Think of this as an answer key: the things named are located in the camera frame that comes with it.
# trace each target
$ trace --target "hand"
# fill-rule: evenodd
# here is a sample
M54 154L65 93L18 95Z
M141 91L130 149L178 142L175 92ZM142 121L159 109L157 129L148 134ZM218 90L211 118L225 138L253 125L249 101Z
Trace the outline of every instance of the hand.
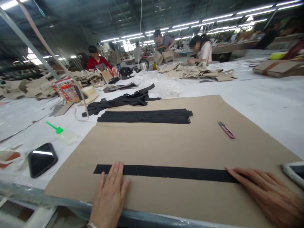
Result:
M279 228L304 227L304 202L274 174L256 169L227 171L249 191L266 217Z
M123 169L124 165L118 162L112 165L106 180L105 172L101 174L90 216L90 222L98 228L117 227L130 186L130 180L122 185Z

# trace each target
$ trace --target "metal pole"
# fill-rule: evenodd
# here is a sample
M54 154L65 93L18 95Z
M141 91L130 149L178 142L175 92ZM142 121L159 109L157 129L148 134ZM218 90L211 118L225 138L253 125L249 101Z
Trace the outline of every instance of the metal pole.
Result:
M270 21L272 20L272 18L274 17L274 15L275 15L275 13L276 13L277 11L278 11L278 9L276 9L276 10L273 12L272 16L271 16L271 17L269 18L269 20L267 21L267 23L266 23L266 25L265 25L263 31L267 28L267 26L269 25Z
M49 72L57 79L61 80L56 74L53 68L44 60L42 55L34 47L34 45L29 41L29 39L24 35L24 33L18 28L18 26L12 21L12 19L7 15L7 13L0 7L0 16L6 21L6 23L13 29L13 31L20 37L20 39L28 46L37 58L42 62L42 64L49 70Z

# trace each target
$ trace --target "beige cardboard sheet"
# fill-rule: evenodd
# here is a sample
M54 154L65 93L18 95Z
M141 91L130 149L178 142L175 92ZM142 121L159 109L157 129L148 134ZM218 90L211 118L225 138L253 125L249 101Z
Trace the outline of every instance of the beige cardboard sheet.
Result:
M45 190L49 196L92 202L100 175L97 164L224 169L257 168L275 173L297 193L301 190L280 170L300 159L229 106L219 95L149 101L146 107L110 111L186 108L190 124L97 123L60 167ZM220 128L222 121L236 139ZM127 176L131 186L125 207L242 227L272 225L240 184Z

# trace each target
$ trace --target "pink thread snips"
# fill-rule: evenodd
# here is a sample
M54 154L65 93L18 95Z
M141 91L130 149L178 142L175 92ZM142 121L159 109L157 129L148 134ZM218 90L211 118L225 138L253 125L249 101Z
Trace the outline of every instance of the pink thread snips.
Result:
M226 134L232 138L232 139L235 139L235 135L229 131L229 129L225 126L225 124L221 121L218 121L218 124L221 126L221 128L224 130L224 132L226 132Z

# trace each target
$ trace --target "red shirt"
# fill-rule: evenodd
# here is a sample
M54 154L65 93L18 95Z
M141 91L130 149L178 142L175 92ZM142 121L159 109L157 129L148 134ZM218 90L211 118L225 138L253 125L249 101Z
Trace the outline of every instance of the red shirt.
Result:
M105 66L112 69L112 66L108 63L108 61L100 56L99 62L95 58L89 58L88 62L88 70L89 69L99 69L103 71L105 69Z

